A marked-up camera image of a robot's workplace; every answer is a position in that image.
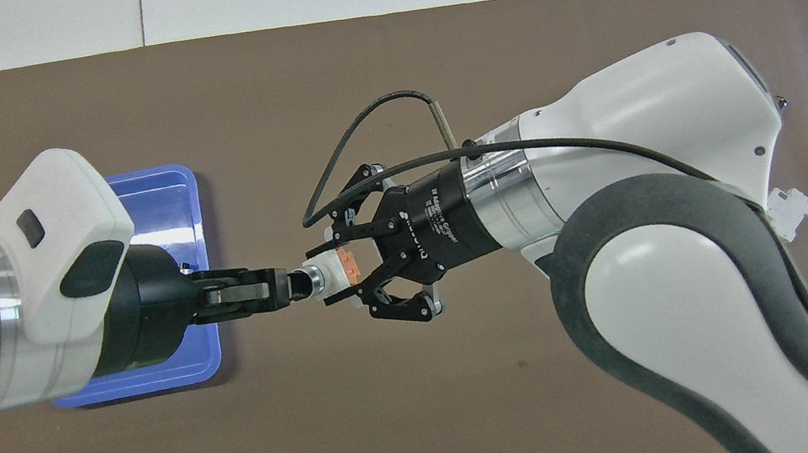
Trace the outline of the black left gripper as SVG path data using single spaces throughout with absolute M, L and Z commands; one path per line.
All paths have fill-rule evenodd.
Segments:
M 162 247 L 127 249 L 104 319 L 99 377 L 127 373 L 169 359 L 191 323 L 204 325 L 279 311 L 292 302 L 284 268 L 210 269 L 183 274 Z M 204 295 L 217 290 L 252 287 Z

